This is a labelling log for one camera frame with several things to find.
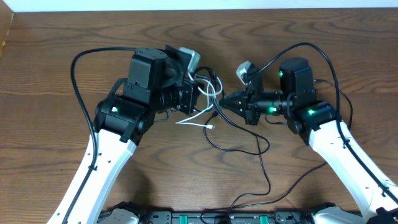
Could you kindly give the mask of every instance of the green connector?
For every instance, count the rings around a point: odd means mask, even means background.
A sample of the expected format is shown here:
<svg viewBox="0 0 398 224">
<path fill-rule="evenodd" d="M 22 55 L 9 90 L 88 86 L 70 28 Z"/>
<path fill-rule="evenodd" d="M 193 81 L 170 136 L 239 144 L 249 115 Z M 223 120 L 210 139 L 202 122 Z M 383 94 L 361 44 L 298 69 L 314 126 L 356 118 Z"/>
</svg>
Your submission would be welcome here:
<svg viewBox="0 0 398 224">
<path fill-rule="evenodd" d="M 260 216 L 260 224 L 268 224 L 268 216 Z"/>
<path fill-rule="evenodd" d="M 188 224 L 188 215 L 180 215 L 180 224 Z"/>
</svg>

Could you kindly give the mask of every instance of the wooden table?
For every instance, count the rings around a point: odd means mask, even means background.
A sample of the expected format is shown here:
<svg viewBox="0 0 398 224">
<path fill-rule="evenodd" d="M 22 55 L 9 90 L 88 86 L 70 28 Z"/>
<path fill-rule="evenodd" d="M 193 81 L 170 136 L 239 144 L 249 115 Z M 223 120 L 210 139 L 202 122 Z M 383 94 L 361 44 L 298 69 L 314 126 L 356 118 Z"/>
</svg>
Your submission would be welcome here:
<svg viewBox="0 0 398 224">
<path fill-rule="evenodd" d="M 243 61 L 261 66 L 282 49 L 312 42 L 332 59 L 341 89 L 354 106 L 352 133 L 375 163 L 398 182 L 398 13 L 396 9 L 252 11 L 57 12 L 15 15 L 0 60 L 0 222 L 46 222 L 58 207 L 83 157 L 87 124 L 69 77 L 72 59 L 97 47 L 195 49 L 202 65 L 215 69 L 227 93 L 243 86 L 235 70 Z M 126 77 L 131 52 L 84 56 L 76 68 L 78 86 L 94 117 L 112 84 Z M 331 80 L 325 61 L 301 47 L 283 58 L 309 59 L 316 78 Z M 266 89 L 279 88 L 277 65 L 264 75 Z M 335 102 L 334 89 L 317 86 L 319 97 Z M 348 104 L 342 100 L 348 121 Z M 243 119 L 226 112 L 238 124 Z M 174 210 L 225 207 L 245 192 L 265 192 L 257 156 L 223 153 L 202 129 L 179 126 L 173 113 L 144 136 L 121 171 L 104 209 L 121 201 Z M 198 119 L 203 122 L 207 116 Z M 210 138 L 221 147 L 255 152 L 252 136 L 213 121 Z M 282 195 L 304 172 L 323 162 L 286 127 L 263 118 L 245 126 L 271 142 L 264 154 L 272 192 L 240 203 Z M 357 210 L 328 167 L 304 178 L 288 197 L 254 210 L 308 208 L 326 201 Z"/>
</svg>

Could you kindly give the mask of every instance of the cable clip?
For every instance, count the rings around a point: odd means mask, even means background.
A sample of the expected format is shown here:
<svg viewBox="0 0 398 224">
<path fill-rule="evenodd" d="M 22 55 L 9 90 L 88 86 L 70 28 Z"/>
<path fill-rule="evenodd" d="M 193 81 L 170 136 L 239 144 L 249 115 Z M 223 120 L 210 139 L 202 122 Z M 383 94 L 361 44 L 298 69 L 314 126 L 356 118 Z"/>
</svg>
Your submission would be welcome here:
<svg viewBox="0 0 398 224">
<path fill-rule="evenodd" d="M 88 166 L 88 169 L 91 169 L 91 170 L 93 170 L 93 171 L 97 171 L 97 167 L 98 167 L 98 166 L 93 167 L 92 165 L 90 165 L 90 166 Z"/>
<path fill-rule="evenodd" d="M 348 144 L 349 143 L 349 139 L 346 139 L 346 141 L 345 142 L 343 142 L 343 149 L 345 149 L 346 148 L 346 144 Z"/>
<path fill-rule="evenodd" d="M 381 193 L 381 195 L 382 195 L 383 197 L 386 197 L 385 193 L 386 193 L 387 191 L 390 191 L 390 188 L 389 188 L 389 187 L 384 187 L 383 192 Z"/>
</svg>

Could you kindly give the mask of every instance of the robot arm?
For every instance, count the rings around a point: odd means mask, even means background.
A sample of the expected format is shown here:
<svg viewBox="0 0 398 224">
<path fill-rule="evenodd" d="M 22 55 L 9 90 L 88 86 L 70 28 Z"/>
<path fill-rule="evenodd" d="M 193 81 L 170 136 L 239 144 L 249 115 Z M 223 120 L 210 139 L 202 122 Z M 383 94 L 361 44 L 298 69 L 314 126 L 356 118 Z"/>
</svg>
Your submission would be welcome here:
<svg viewBox="0 0 398 224">
<path fill-rule="evenodd" d="M 264 91 L 262 80 L 253 79 L 247 87 L 220 100 L 220 105 L 242 116 L 246 124 L 257 125 L 261 114 L 284 115 L 287 126 L 298 134 L 306 145 L 313 148 L 327 161 L 344 183 L 363 217 L 329 208 L 314 215 L 315 223 L 367 223 L 371 217 L 398 207 L 395 201 L 382 191 L 374 179 L 365 171 L 353 154 L 344 146 L 337 128 L 337 121 L 353 151 L 381 184 L 398 196 L 398 188 L 370 157 L 361 149 L 351 135 L 347 125 L 336 117 L 331 104 L 317 100 L 317 91 L 313 86 L 312 69 L 304 58 L 291 58 L 280 66 L 281 91 Z M 243 83 L 250 74 L 259 69 L 250 62 L 239 66 L 237 75 Z"/>
<path fill-rule="evenodd" d="M 341 128 L 343 134 L 349 139 L 349 144 L 355 150 L 361 160 L 370 168 L 373 174 L 383 184 L 389 186 L 389 190 L 398 195 L 398 187 L 388 178 L 371 158 L 362 150 L 355 141 L 342 121 Z M 315 223 L 366 223 L 371 217 L 376 217 L 379 208 L 391 211 L 397 208 L 397 204 L 382 192 L 375 181 L 362 168 L 352 153 L 343 145 L 340 134 L 337 130 L 336 121 L 329 121 L 320 125 L 317 131 L 311 131 L 310 145 L 314 151 L 327 161 L 333 171 L 340 178 L 342 183 L 353 196 L 358 208 L 362 214 L 362 218 L 341 211 L 340 209 L 330 212 L 331 209 L 318 212 L 314 215 Z"/>
<path fill-rule="evenodd" d="M 98 142 L 98 158 L 96 169 L 91 173 L 85 188 L 81 192 L 69 216 L 68 223 L 96 223 L 109 192 L 127 160 L 134 154 L 136 144 L 131 140 L 120 141 L 120 135 L 102 129 L 96 133 Z M 93 141 L 87 145 L 85 156 L 73 178 L 61 204 L 48 223 L 59 224 L 83 181 L 87 168 L 91 164 Z"/>
<path fill-rule="evenodd" d="M 184 48 L 177 50 L 166 46 L 165 50 L 135 50 L 128 79 L 116 82 L 108 97 L 96 108 L 96 164 L 67 217 L 67 223 L 96 223 L 116 177 L 153 125 L 156 113 L 170 108 L 185 114 L 193 113 L 199 96 L 198 87 L 202 84 L 184 76 L 186 71 L 195 71 L 199 60 L 200 55 Z M 121 84 L 123 94 L 116 95 Z M 92 153 L 90 138 L 80 167 L 49 223 L 63 223 L 88 169 L 92 169 Z"/>
</svg>

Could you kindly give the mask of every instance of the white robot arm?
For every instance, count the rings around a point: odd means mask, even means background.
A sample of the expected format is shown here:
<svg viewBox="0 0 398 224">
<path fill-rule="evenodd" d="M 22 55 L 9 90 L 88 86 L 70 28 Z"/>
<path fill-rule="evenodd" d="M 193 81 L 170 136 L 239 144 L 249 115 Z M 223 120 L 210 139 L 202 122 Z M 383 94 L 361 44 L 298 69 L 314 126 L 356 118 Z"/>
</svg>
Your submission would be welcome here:
<svg viewBox="0 0 398 224">
<path fill-rule="evenodd" d="M 344 122 L 341 122 L 343 134 L 349 139 L 349 144 L 368 168 L 389 190 L 398 196 L 398 187 L 388 178 L 371 158 L 362 150 L 355 141 Z M 369 218 L 377 215 L 376 210 L 383 207 L 387 211 L 393 210 L 398 205 L 388 196 L 384 195 L 381 188 L 362 168 L 358 161 L 343 145 L 336 127 L 336 121 L 320 125 L 318 131 L 312 131 L 310 145 L 314 151 L 327 161 L 336 172 L 342 183 L 353 196 L 362 217 L 341 211 L 337 207 L 319 211 L 313 218 L 315 223 L 366 223 Z"/>
<path fill-rule="evenodd" d="M 96 134 L 98 158 L 96 169 L 91 173 L 72 212 L 68 223 L 96 223 L 116 177 L 127 160 L 134 154 L 136 145 L 128 140 L 120 141 L 120 135 L 102 129 Z M 93 158 L 93 141 L 90 137 L 85 156 L 73 178 L 61 204 L 48 224 L 60 224 L 83 181 Z"/>
</svg>

